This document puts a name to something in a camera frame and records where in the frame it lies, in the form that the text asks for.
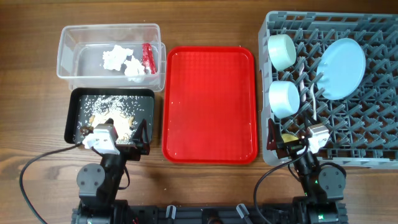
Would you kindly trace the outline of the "yellow plastic cup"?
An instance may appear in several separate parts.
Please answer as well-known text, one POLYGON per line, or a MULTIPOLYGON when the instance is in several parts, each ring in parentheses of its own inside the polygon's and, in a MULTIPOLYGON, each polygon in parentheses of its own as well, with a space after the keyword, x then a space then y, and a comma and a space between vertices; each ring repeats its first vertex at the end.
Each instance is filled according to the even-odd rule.
POLYGON ((294 136, 292 134, 287 134, 287 133, 283 133, 281 134, 282 140, 284 143, 288 143, 288 142, 300 142, 299 138, 297 136, 294 136))

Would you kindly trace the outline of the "rice and mushroom leftovers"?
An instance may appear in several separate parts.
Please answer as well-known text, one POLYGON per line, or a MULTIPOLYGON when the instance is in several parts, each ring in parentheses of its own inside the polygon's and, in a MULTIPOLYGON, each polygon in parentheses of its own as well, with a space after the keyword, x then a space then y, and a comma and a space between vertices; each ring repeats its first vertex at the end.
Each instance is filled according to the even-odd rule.
POLYGON ((151 96, 83 95, 78 102, 78 113, 73 140, 81 142, 87 128, 94 129, 108 119, 118 134, 117 144, 132 144, 132 137, 142 120, 147 121, 151 135, 154 99, 151 96))

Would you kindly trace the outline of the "small light blue bowl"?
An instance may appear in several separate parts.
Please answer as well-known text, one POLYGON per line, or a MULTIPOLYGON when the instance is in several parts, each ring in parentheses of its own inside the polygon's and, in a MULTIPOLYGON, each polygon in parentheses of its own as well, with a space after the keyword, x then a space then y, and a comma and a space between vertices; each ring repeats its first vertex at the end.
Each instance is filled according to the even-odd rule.
POLYGON ((286 118, 300 108, 299 91, 292 82, 274 81, 269 88, 269 103, 274 116, 286 118))

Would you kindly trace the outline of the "white plastic spoon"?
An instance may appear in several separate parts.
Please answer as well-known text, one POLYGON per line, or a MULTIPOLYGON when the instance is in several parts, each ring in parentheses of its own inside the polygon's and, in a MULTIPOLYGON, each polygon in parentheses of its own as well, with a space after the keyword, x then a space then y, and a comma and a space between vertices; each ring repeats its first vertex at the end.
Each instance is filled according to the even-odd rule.
POLYGON ((314 93, 314 87, 315 87, 315 83, 313 83, 310 86, 310 96, 312 99, 312 109, 313 109, 313 115, 312 118, 317 121, 317 104, 316 104, 316 98, 315 98, 315 93, 314 93))

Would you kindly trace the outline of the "white plastic fork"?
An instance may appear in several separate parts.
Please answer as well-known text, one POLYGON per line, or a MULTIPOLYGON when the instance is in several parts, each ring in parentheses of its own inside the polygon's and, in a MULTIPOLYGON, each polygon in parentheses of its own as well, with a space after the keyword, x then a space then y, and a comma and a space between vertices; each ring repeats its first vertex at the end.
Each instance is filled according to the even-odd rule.
POLYGON ((299 77, 301 78, 299 87, 300 87, 300 101, 304 103, 307 100, 306 94, 304 93, 304 73, 305 73, 305 61, 303 60, 302 63, 299 66, 299 77))

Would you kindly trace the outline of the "red snack wrapper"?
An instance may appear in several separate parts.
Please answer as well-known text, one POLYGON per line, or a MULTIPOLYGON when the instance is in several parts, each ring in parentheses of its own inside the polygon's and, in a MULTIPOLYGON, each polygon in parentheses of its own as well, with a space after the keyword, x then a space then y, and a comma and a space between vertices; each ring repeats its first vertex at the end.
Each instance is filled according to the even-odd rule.
POLYGON ((142 64, 145 67, 146 73, 154 75, 156 73, 155 60, 150 43, 142 45, 142 64))

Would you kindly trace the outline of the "white tissue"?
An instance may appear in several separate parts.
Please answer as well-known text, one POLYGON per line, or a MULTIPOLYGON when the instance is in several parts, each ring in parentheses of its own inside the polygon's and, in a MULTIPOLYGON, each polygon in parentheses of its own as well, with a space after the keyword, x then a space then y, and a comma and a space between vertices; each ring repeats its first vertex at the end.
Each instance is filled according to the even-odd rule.
POLYGON ((103 52, 103 68, 123 72, 129 81, 142 83, 146 75, 146 67, 135 56, 133 49, 125 49, 115 45, 112 50, 103 52))

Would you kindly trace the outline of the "green bowl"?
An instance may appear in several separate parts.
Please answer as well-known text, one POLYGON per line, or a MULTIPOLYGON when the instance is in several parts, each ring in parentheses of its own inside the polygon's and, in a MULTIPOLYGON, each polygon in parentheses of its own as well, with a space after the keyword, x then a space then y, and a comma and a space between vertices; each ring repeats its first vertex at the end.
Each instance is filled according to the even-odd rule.
POLYGON ((269 58, 277 71, 285 70, 296 62, 296 49, 287 34, 272 35, 268 40, 269 58))

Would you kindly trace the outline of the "large light blue plate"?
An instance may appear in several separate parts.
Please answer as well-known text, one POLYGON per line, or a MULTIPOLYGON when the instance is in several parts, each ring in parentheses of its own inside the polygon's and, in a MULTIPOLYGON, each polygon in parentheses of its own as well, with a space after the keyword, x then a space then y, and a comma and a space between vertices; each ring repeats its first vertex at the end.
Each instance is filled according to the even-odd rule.
POLYGON ((341 100, 352 94, 361 83, 366 69, 366 57, 361 46, 353 39, 333 42, 323 53, 317 67, 318 89, 323 97, 341 100))

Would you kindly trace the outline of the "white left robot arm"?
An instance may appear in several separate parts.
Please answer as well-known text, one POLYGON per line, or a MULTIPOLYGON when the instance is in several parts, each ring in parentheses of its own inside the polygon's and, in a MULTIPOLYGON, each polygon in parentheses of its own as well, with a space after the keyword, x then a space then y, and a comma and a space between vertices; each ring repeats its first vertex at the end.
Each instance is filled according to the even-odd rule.
POLYGON ((139 161, 150 152, 147 121, 143 119, 132 137, 131 145, 117 145, 114 120, 108 119, 94 128, 83 128, 83 145, 101 156, 99 164, 83 166, 76 182, 80 203, 73 210, 72 223, 139 223, 127 200, 117 200, 123 175, 129 176, 127 161, 139 161))

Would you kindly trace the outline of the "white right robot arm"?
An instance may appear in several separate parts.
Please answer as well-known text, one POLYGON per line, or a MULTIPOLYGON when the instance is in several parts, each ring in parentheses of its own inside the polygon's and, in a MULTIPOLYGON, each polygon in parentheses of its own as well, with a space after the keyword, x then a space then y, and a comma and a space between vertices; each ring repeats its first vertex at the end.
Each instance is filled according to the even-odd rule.
POLYGON ((276 221, 282 223, 346 223, 348 217, 343 200, 346 171, 333 162, 321 164, 316 157, 318 150, 329 139, 329 130, 322 124, 307 128, 300 139, 284 141, 272 119, 268 120, 267 150, 275 151, 279 159, 290 158, 298 180, 303 188, 303 197, 294 197, 287 211, 276 221))

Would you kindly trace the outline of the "black waste bin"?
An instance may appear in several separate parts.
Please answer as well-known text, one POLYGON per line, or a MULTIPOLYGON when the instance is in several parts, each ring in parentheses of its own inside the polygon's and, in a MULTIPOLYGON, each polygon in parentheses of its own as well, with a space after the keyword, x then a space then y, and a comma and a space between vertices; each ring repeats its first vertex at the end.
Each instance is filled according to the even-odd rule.
MULTIPOLYGON (((64 134, 65 141, 70 144, 78 143, 73 140, 73 133, 76 128, 78 102, 80 97, 83 95, 151 96, 154 99, 154 109, 155 109, 155 94, 152 90, 149 89, 76 88, 71 93, 67 122, 65 126, 65 134, 64 134)), ((152 127, 150 129, 151 135, 148 135, 149 140, 152 139, 153 122, 152 122, 152 127)))

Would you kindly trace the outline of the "grey dishwasher rack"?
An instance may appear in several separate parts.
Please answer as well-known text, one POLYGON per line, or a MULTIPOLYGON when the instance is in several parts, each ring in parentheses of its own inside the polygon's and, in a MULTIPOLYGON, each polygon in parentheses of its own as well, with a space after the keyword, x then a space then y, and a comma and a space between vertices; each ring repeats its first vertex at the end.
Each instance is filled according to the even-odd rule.
POLYGON ((318 153, 321 162, 373 169, 397 168, 397 16, 336 12, 271 11, 258 33, 259 69, 262 73, 262 139, 268 137, 268 119, 274 118, 267 98, 274 81, 290 81, 300 92, 299 66, 305 61, 304 93, 307 100, 297 114, 275 119, 282 133, 302 136, 305 118, 313 115, 310 86, 315 83, 317 120, 330 130, 318 153), (277 71, 269 60, 268 39, 287 34, 295 45, 297 60, 277 71), (341 100, 323 97, 318 89, 317 67, 325 50, 335 41, 350 38, 366 57, 364 77, 355 91, 341 100))

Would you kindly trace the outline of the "red plastic tray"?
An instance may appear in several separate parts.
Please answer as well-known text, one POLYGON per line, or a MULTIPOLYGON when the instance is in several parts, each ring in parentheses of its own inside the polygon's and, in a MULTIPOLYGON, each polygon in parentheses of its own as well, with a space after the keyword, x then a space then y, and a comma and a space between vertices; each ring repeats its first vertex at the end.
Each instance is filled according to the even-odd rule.
POLYGON ((174 163, 251 163, 258 153, 253 54, 180 46, 167 56, 162 153, 174 163))

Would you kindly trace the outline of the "clear plastic bin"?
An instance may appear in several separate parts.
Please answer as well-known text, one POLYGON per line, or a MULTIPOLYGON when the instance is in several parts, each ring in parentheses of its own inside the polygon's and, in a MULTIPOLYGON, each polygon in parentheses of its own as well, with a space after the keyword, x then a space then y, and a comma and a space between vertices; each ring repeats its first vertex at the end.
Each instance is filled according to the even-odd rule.
POLYGON ((162 91, 166 71, 165 45, 157 24, 97 24, 66 26, 62 30, 57 56, 57 75, 72 88, 147 88, 162 91), (103 68, 103 52, 115 45, 133 49, 142 62, 142 45, 150 43, 156 73, 146 74, 142 83, 129 81, 123 72, 103 68))

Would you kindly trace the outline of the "black mounting rail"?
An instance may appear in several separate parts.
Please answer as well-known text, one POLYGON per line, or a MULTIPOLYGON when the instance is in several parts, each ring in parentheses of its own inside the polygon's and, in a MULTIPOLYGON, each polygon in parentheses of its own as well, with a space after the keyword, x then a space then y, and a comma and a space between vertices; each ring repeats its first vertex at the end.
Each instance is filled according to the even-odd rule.
MULTIPOLYGON (((336 208, 300 207, 288 203, 264 204, 262 215, 271 223, 348 223, 346 205, 336 208)), ((72 211, 72 223, 264 223, 254 207, 130 206, 114 212, 72 211)))

